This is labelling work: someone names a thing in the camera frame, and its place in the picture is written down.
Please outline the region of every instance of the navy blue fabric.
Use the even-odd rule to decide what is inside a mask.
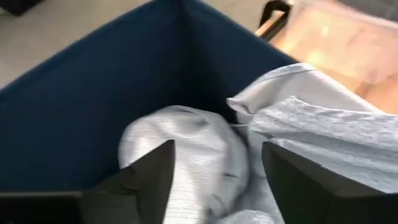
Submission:
[[[0,191],[85,189],[117,172],[135,119],[168,105],[222,114],[294,61],[197,0],[155,0],[0,91]]]

